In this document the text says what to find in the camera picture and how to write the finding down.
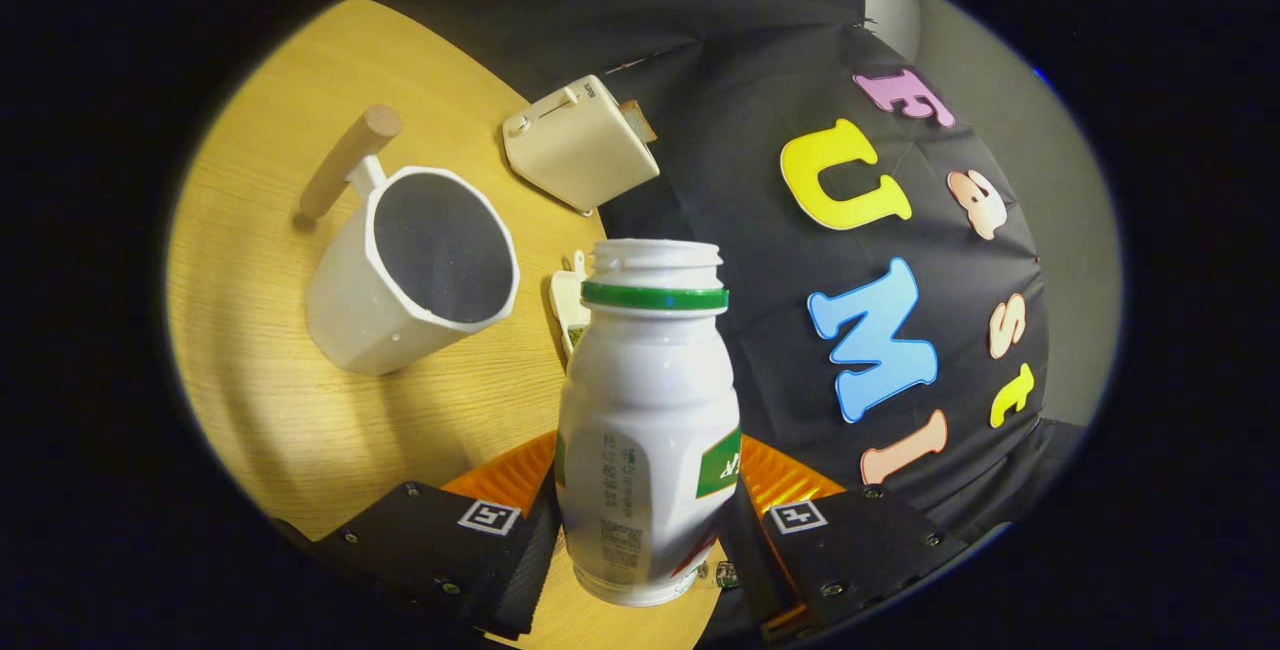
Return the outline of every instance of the black backdrop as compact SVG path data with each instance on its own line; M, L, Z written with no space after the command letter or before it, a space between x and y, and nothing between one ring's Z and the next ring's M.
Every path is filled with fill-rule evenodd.
M209 462L183 426L159 325L164 221L201 127L255 58L329 1L12 0L13 646L430 642L431 628L294 553ZM1265 544L1248 513L1276 485L1249 473L1265 456L1258 421L1206 413L1266 404L1234 398L1248 385L1208 367L1239 344L1203 305L1221 257L1265 234L1243 212L1239 248L1213 244L1184 198L1229 207L1203 168L1248 179L1248 120L1274 107L1184 79L1194 56L1231 81L1261 77L1261 0L959 1L1083 120L1130 229L1138 302L1068 480L993 548L838 645L1238 646L1268 617L1251 586ZM1197 107L1225 127L1198 131ZM26 440L31 421L42 432Z
M732 299L717 328L733 365L742 431L855 488L864 450L891 445L943 408L946 450L886 485L966 540L1016 518L1010 500L1057 435L1039 422L1052 328L1038 253L1016 188L965 122L964 106L948 104L957 118L942 127L883 113L854 84L852 75L909 68L864 26L864 0L376 3L442 35L526 99L595 73L620 101L639 100L658 134L650 150L662 175L602 205L600 220L608 237L719 246ZM933 91L947 102L946 88ZM847 198L892 177L910 200L910 221L832 232L801 211L778 154L836 118L858 125L879 161L829 168L824 188ZM995 241L969 228L947 191L947 171L964 168L992 180L1007 207ZM909 264L919 289L897 337L933 345L937 377L845 422L832 386L847 366L828 360L835 342L815 335L805 298L876 281L895 257ZM1011 293L1027 299L1028 329L992 360L987 321ZM1027 408L996 430L991 399L1021 363L1036 386Z

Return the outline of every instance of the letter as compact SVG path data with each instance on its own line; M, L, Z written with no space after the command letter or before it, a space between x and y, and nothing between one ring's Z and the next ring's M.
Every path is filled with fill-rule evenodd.
M969 225L973 225L978 235L984 241L995 239L997 226L1005 225L1009 220L1009 211L991 180L978 170L970 170L969 175L951 171L947 173L947 188L960 207L969 212Z
M942 106L942 100L937 99L932 91L925 88L924 82L915 77L914 72L904 68L901 75L864 77L854 75L859 88L874 100L876 106L884 113L893 111L895 100L902 100L902 114L905 116L924 118L938 114L938 123L942 127L955 125L956 118L947 107Z
M1027 299L1018 293L1009 297L1009 303L996 305L991 313L991 357L1005 357L1010 345L1018 344L1027 330Z
M1015 406L1015 413L1025 408L1027 397L1032 394L1033 386L1036 386L1036 377L1032 376L1032 369L1028 363L1023 363L1023 367L1018 370L1018 377L1011 380L1009 385L1001 386L996 399L992 400L991 427L1005 425L1005 413L1010 406Z
M928 453L941 453L947 447L947 417L942 409L933 409L924 427L895 444L877 450L872 448L863 453L863 482L878 485L886 477L905 468Z
M869 408L909 386L937 380L938 356L932 344L893 339L919 298L915 276L904 258L892 258L887 275L844 296L809 296L809 316L823 339L833 339L845 322L858 319L832 351L831 362L874 366L860 372L846 370L836 377L845 422L858 422Z
M835 164L851 161L877 164L879 159L863 131L847 120L837 120L832 129L791 139L783 145L780 160L787 188L800 209L818 221L818 225L832 230L851 230L891 214L910 220L911 205L892 177L882 175L879 188L850 200L832 200L822 189L818 173Z

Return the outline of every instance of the table surface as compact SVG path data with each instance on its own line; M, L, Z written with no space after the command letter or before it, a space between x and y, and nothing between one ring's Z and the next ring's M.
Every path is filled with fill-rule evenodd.
M329 148L372 104L403 132L388 175L448 168L507 223L521 280L511 317L384 377L333 366L307 334L303 290L358 198L297 216ZM526 106L430 29L371 0L344 0L283 44L224 106L180 191L168 250L168 317L192 412L248 496L311 540L398 482L444 482L556 427L563 381L547 287L604 237L503 164L498 129ZM714 567L657 608L609 605L553 555L521 647L691 647L719 595Z

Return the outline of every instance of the wooden handle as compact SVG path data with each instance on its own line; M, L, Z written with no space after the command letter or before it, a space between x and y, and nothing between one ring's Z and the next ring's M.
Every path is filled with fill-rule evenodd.
M371 106L361 114L355 125L338 139L319 170L311 177L307 188L302 191L298 209L311 220L317 220L347 188L347 177L355 170L365 155L379 154L399 134L399 114L388 106Z
M877 485L891 473L905 468L927 453L941 453L947 445L947 418L942 409L933 409L929 422L883 450L863 453L863 482Z

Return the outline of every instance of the white mug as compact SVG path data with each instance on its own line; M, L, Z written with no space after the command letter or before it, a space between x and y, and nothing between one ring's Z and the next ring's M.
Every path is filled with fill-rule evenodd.
M595 75L502 123L511 170L584 214L658 177L657 138L639 104L618 104Z
M440 168L388 179L375 154L344 180L362 202L306 290L307 330L338 367L385 375L509 316L516 250L479 189Z

